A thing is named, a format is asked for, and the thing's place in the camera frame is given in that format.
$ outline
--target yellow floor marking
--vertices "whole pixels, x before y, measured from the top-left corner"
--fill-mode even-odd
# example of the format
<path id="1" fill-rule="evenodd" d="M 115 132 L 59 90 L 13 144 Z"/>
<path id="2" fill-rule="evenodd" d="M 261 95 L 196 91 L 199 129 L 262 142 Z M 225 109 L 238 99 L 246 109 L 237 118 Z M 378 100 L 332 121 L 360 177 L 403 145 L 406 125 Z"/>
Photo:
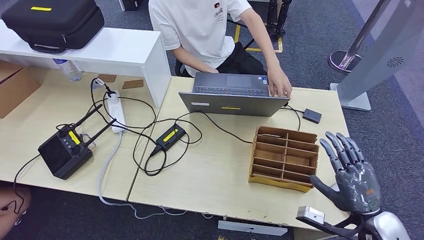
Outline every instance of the yellow floor marking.
<path id="1" fill-rule="evenodd" d="M 234 42 L 237 43 L 239 41 L 239 35 L 240 35 L 240 26 L 235 26 L 235 35 L 234 35 Z M 251 52 L 262 52 L 260 48 L 256 47 L 248 47 L 246 51 Z M 278 38 L 278 49 L 274 49 L 276 53 L 282 53 L 283 52 L 283 39 L 282 37 Z"/>

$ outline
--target robotic thumb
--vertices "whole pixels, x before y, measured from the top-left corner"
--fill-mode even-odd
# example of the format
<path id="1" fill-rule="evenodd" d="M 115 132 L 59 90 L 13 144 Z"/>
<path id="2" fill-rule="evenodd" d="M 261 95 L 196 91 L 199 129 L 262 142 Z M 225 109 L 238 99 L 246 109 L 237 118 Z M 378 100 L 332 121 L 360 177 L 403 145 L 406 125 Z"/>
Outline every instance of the robotic thumb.
<path id="1" fill-rule="evenodd" d="M 313 186 L 340 209 L 341 206 L 339 204 L 339 193 L 333 190 L 331 187 L 325 185 L 325 183 L 323 183 L 316 175 L 311 175 L 309 178 Z"/>

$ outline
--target power strip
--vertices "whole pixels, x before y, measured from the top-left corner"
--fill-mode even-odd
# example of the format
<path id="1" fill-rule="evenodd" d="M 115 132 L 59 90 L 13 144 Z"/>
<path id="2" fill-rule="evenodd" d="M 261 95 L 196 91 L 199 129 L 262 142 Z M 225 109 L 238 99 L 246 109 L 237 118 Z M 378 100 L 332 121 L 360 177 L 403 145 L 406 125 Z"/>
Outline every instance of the power strip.
<path id="1" fill-rule="evenodd" d="M 109 114 L 110 116 L 112 116 L 110 120 L 116 119 L 115 125 L 125 127 L 123 125 L 127 125 L 127 122 L 125 121 L 124 109 L 122 107 L 121 99 L 119 98 L 120 94 L 117 90 L 114 90 L 114 92 L 116 94 L 112 93 L 107 99 L 107 107 L 109 108 Z M 116 134 L 127 132 L 127 130 L 116 126 L 112 126 L 112 131 Z"/>

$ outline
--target black pants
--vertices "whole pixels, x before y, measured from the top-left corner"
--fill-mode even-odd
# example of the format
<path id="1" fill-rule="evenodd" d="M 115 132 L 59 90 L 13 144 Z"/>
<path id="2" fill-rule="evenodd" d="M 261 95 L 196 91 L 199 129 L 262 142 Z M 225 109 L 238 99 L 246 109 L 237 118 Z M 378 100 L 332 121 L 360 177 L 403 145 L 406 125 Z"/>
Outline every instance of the black pants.
<path id="1" fill-rule="evenodd" d="M 240 42 L 235 44 L 231 55 L 216 70 L 222 74 L 267 75 L 262 63 L 248 53 Z M 192 78 L 186 69 L 182 76 Z"/>

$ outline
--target wooden compartment box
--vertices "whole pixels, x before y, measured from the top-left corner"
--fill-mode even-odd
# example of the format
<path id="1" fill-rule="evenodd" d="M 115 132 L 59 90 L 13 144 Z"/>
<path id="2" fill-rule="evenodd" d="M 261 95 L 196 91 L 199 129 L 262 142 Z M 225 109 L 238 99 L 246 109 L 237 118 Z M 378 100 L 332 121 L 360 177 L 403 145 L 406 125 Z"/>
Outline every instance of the wooden compartment box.
<path id="1" fill-rule="evenodd" d="M 308 192 L 317 173 L 317 135 L 259 126 L 253 139 L 249 182 Z"/>

